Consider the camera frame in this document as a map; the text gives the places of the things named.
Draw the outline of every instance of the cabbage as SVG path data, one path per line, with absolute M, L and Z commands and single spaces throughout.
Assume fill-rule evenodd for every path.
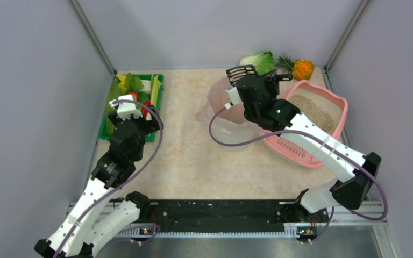
M 247 56 L 242 58 L 240 65 L 253 65 L 258 75 L 266 74 L 275 69 L 275 59 L 271 51 L 263 52 L 257 55 Z

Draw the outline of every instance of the robotic arm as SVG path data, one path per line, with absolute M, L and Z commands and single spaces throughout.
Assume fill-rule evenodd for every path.
M 132 95 L 118 99 L 134 100 Z M 97 162 L 82 196 L 66 220 L 48 239 L 37 242 L 34 249 L 42 257 L 52 258 L 57 250 L 57 257 L 92 257 L 124 226 L 137 220 L 140 208 L 149 203 L 142 194 L 130 193 L 116 212 L 94 226 L 105 205 L 115 196 L 110 192 L 132 175 L 136 170 L 134 162 L 143 158 L 145 136 L 161 129 L 154 117 L 146 120 L 135 104 L 114 103 L 113 100 L 110 105 L 117 110 L 108 114 L 115 126 L 110 136 L 110 148 Z M 158 114 L 155 107 L 149 108 Z
M 272 132 L 281 130 L 294 132 L 279 134 L 279 136 L 302 147 L 328 166 L 338 178 L 336 182 L 303 191 L 300 204 L 310 213 L 337 205 L 353 210 L 358 209 L 372 181 L 344 157 L 362 166 L 374 177 L 378 172 L 381 158 L 373 152 L 364 155 L 343 145 L 312 123 L 292 103 L 285 99 L 277 99 L 279 81 L 290 80 L 290 75 L 277 75 L 275 69 L 258 76 L 254 66 L 249 65 L 234 67 L 226 73 L 231 83 L 226 89 L 231 101 L 226 104 L 227 109 L 232 105 L 242 104 L 245 108 L 245 118 L 257 123 L 263 129 Z M 323 142 L 315 141 L 307 135 L 322 139 Z M 338 154 L 325 148 L 324 145 L 333 146 L 333 150 Z

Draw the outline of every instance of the gray floor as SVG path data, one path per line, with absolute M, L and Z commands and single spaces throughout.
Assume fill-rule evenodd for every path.
M 282 239 L 155 239 L 138 245 L 116 239 L 97 258 L 379 258 L 380 252 L 371 227 L 330 227 L 312 246 L 294 245 Z

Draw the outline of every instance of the beige marble tabletop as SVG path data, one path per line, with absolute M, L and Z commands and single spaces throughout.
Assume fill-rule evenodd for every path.
M 208 125 L 197 122 L 195 114 L 207 101 L 211 85 L 225 76 L 225 69 L 139 70 L 133 73 L 164 75 L 160 115 L 165 128 L 155 159 L 120 191 L 120 196 L 137 190 L 153 199 L 295 198 L 305 188 L 334 179 L 329 168 L 294 165 L 260 141 L 241 152 L 232 152 L 211 140 Z M 296 82 L 281 82 L 281 92 Z M 325 86 L 319 68 L 315 69 L 311 82 Z M 144 159 L 136 163 L 137 168 L 151 155 L 155 145 L 155 142 L 145 145 Z M 99 140 L 96 161 L 108 146 L 107 141 Z

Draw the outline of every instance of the litter box rim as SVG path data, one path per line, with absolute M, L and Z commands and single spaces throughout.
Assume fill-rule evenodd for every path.
M 338 126 L 335 128 L 335 130 L 332 133 L 332 137 L 338 140 L 339 137 L 341 136 L 341 132 L 344 129 L 344 124 L 346 123 L 347 110 L 349 108 L 347 100 L 343 97 L 340 97 L 334 94 L 330 90 L 317 86 L 315 84 L 312 84 L 311 82 L 307 80 L 301 80 L 297 82 L 295 85 L 287 89 L 284 92 L 284 94 L 281 96 L 281 98 L 289 99 L 297 88 L 312 91 L 313 93 L 327 99 L 328 101 L 332 102 L 333 104 L 338 106 L 340 109 L 342 109 L 343 112 L 338 122 Z M 294 155 L 290 151 L 280 148 L 279 145 L 277 144 L 278 138 L 279 137 L 277 135 L 274 135 L 274 136 L 264 138 L 263 141 L 269 148 L 274 150 L 276 153 L 284 156 L 285 158 L 297 164 L 303 165 L 308 168 L 319 168 L 323 165 L 321 162 L 319 162 L 316 158 L 311 156 L 309 153 L 307 153 L 307 155 L 309 155 L 310 158 L 304 159 L 304 158 L 298 157 L 297 155 Z

